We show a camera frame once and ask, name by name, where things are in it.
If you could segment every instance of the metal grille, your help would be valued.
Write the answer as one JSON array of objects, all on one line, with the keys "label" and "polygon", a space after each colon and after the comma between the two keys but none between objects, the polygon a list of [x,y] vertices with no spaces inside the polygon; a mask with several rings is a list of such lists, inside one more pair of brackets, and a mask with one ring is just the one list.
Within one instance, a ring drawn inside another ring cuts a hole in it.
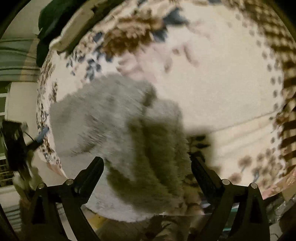
[{"label": "metal grille", "polygon": [[13,172],[9,171],[6,165],[6,159],[0,160],[0,187],[13,185]]}]

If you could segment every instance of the folded towel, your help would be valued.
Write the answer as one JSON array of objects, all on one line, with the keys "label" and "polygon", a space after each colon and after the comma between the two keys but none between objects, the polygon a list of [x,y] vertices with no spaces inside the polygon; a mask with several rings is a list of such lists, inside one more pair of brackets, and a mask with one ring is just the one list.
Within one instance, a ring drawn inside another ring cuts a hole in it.
[{"label": "folded towel", "polygon": [[95,156],[106,164],[87,207],[120,221],[184,215],[188,145],[176,103],[119,75],[94,80],[50,108],[56,152],[74,178]]}]

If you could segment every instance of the dark green fabric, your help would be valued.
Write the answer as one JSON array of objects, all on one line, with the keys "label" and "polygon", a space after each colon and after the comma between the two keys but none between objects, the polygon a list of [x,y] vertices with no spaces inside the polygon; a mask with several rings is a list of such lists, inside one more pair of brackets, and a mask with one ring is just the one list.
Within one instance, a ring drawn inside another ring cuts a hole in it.
[{"label": "dark green fabric", "polygon": [[37,66],[41,67],[48,54],[50,42],[61,34],[63,27],[86,0],[52,0],[39,15],[40,42],[37,47]]}]

